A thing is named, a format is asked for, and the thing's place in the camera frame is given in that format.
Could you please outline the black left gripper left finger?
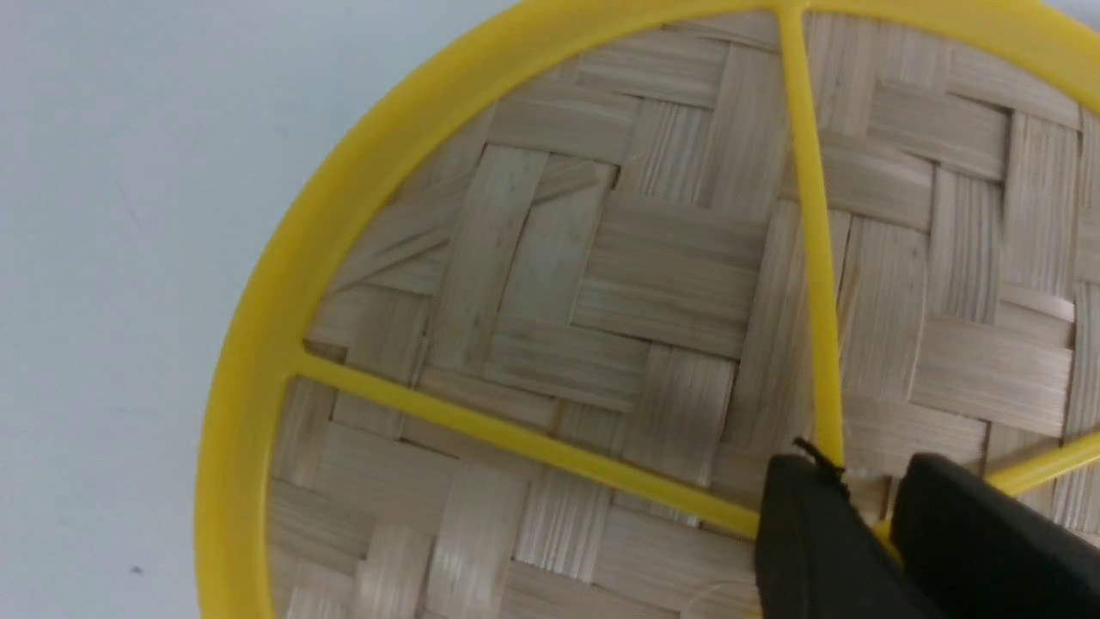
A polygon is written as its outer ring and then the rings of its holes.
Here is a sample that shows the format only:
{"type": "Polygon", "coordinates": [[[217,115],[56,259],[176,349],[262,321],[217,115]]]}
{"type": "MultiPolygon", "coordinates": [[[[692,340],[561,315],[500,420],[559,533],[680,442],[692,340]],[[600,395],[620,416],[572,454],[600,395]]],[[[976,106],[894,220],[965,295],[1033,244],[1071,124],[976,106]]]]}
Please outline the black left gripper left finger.
{"type": "Polygon", "coordinates": [[[853,508],[842,467],[793,443],[767,463],[755,537],[765,618],[941,618],[853,508]]]}

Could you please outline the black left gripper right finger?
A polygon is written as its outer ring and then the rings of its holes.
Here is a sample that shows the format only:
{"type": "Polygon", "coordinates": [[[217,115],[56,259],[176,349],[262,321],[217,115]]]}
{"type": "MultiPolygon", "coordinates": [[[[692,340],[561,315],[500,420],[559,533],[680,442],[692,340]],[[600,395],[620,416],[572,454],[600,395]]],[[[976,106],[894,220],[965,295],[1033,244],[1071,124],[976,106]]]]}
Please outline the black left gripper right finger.
{"type": "Polygon", "coordinates": [[[1099,615],[1097,548],[950,458],[911,458],[890,538],[946,618],[1099,615]]]}

